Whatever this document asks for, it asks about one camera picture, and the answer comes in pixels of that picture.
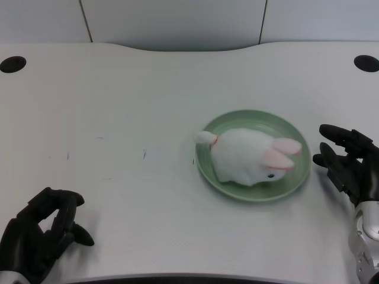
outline wall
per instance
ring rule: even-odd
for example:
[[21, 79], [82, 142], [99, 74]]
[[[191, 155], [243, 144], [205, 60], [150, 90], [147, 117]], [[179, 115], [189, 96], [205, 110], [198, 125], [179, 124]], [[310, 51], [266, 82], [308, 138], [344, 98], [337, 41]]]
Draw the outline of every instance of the wall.
[[90, 42], [78, 0], [0, 0], [0, 43]]
[[[139, 49], [379, 41], [378, 0], [82, 0], [82, 5], [94, 42]], [[90, 42], [90, 34], [79, 0], [0, 0], [0, 43]]]

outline green plate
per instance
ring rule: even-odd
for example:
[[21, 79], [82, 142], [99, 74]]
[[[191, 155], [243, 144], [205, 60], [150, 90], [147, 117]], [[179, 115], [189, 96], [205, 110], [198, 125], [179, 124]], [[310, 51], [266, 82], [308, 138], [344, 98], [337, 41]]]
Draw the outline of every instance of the green plate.
[[260, 182], [253, 186], [243, 186], [234, 182], [219, 182], [213, 169], [209, 146], [196, 145], [199, 171], [219, 191], [244, 201], [265, 202], [289, 195], [305, 181], [311, 164], [309, 147], [301, 133], [288, 121], [263, 111], [241, 110], [217, 117], [204, 130], [220, 135], [231, 128], [249, 128], [262, 131], [275, 138], [292, 138], [299, 141], [303, 149], [300, 156], [291, 157], [295, 162], [295, 168], [284, 178], [275, 182]]

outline pink inner ear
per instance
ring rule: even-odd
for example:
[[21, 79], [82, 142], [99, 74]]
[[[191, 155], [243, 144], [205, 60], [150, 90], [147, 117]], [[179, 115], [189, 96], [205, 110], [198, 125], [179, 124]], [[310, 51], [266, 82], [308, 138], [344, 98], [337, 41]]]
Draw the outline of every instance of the pink inner ear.
[[294, 162], [291, 159], [274, 149], [265, 151], [261, 158], [261, 163], [276, 170], [291, 170], [294, 167]]
[[271, 144], [271, 148], [285, 155], [299, 155], [301, 153], [301, 144], [289, 138], [275, 139]]

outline stuffed bunny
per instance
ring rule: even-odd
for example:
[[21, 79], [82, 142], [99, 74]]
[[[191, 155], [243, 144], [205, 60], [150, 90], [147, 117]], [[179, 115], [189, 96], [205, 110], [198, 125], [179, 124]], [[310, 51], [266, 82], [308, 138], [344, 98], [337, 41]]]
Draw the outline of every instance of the stuffed bunny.
[[287, 156], [300, 154], [301, 144], [289, 138], [273, 138], [256, 130], [234, 128], [217, 136], [201, 131], [194, 136], [199, 144], [209, 144], [217, 178], [252, 186], [281, 179], [294, 167]]

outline table surface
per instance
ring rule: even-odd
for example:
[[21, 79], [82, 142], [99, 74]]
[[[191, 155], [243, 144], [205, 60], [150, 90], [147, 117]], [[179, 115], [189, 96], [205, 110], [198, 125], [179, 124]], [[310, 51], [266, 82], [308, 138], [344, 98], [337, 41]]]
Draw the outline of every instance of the table surface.
[[312, 154], [320, 124], [374, 140], [379, 73], [354, 58], [379, 43], [270, 43], [223, 52], [112, 44], [1, 44], [0, 231], [46, 186], [82, 194], [72, 245], [50, 282], [143, 273], [358, 283], [352, 205], [312, 165], [302, 189], [269, 204], [232, 200], [199, 174], [192, 135], [214, 117], [259, 109], [293, 123]]

